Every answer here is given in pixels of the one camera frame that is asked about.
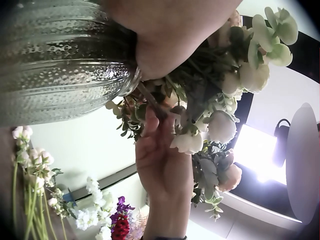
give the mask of peach rose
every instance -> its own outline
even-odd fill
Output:
[[[228,180],[224,184],[219,184],[218,189],[222,192],[235,189],[241,180],[242,170],[234,164],[231,164],[226,170]]]

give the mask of red flower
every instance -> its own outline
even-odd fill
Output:
[[[112,240],[125,240],[125,237],[130,230],[127,218],[128,216],[124,216],[122,214],[118,215],[118,220],[114,227],[114,231],[111,234]]]

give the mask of bouquet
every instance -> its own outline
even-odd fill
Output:
[[[242,93],[259,93],[269,78],[268,64],[288,66],[292,54],[287,45],[298,38],[296,21],[285,9],[265,8],[252,19],[252,28],[241,24],[237,11],[178,68],[161,79],[140,87],[119,103],[109,101],[122,124],[121,136],[138,140],[143,130],[147,104],[156,103],[176,117],[172,148],[192,154],[194,194],[192,202],[212,204],[218,219],[222,200],[217,190],[229,191],[241,179],[233,164],[232,149],[226,149],[236,134],[235,111]]]

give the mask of purple flower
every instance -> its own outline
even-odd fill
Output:
[[[134,207],[131,207],[130,204],[125,205],[125,197],[121,196],[118,198],[118,207],[117,207],[117,212],[115,214],[113,214],[112,216],[110,216],[111,218],[111,224],[116,224],[117,220],[118,220],[118,215],[121,213],[123,215],[128,215],[129,210],[134,210]]]

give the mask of flower stem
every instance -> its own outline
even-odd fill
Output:
[[[14,163],[13,170],[13,186],[12,186],[12,214],[13,214],[13,226],[14,231],[17,229],[17,208],[16,208],[16,191],[17,191],[17,172],[18,172],[18,163]]]
[[[62,224],[62,230],[63,230],[63,234],[64,234],[64,239],[67,240],[67,236],[66,236],[66,230],[64,229],[64,224],[63,224],[63,218],[61,218],[61,224]]]
[[[28,240],[28,238],[29,238],[29,233],[30,233],[30,229],[31,229],[31,225],[32,225],[32,220],[33,220],[33,215],[34,215],[34,212],[35,212],[36,199],[37,199],[37,192],[36,192],[36,190],[34,190],[31,209],[30,209],[30,211],[28,212],[27,228],[26,228],[26,232],[25,232],[25,235],[24,235],[24,240]]]
[[[45,221],[44,221],[44,216],[43,216],[43,199],[42,199],[42,195],[40,195],[39,197],[39,202],[40,202],[40,221],[41,221],[41,225],[42,225],[42,234],[43,234],[43,237],[45,239],[48,239],[48,233],[47,233],[47,228],[46,228],[46,224],[45,224]]]
[[[46,197],[45,193],[44,193],[44,201],[45,201],[45,207],[46,207],[46,210],[47,210],[47,216],[48,216],[50,228],[51,228],[51,231],[52,231],[54,240],[57,240],[56,234],[54,233],[54,229],[53,229],[53,227],[52,227],[51,218],[50,218],[50,213],[49,213],[49,209],[48,209],[47,197]]]

